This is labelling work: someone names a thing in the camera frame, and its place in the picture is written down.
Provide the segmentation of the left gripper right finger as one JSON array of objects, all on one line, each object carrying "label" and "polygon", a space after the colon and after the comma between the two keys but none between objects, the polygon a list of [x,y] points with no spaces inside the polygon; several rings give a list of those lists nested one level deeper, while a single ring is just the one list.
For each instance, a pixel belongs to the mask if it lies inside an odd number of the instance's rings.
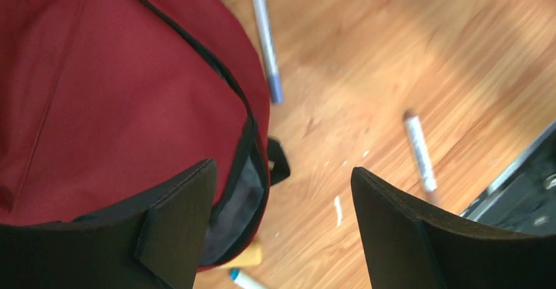
[{"label": "left gripper right finger", "polygon": [[351,191],[373,288],[554,288],[555,236],[465,219],[363,167]]}]

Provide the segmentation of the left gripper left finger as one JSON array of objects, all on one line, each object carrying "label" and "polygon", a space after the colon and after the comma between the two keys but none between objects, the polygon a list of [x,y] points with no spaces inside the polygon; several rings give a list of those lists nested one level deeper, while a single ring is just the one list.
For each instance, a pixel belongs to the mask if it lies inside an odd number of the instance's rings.
[{"label": "left gripper left finger", "polygon": [[217,167],[170,180],[72,222],[1,226],[2,288],[191,288]]}]

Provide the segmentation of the red backpack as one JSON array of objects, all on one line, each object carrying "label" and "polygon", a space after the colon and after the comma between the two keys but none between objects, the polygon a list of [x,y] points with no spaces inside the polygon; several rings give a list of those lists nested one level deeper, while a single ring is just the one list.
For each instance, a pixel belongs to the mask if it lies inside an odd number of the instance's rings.
[{"label": "red backpack", "polygon": [[201,269],[253,239],[270,97],[221,0],[1,0],[1,222],[68,222],[212,159]]}]

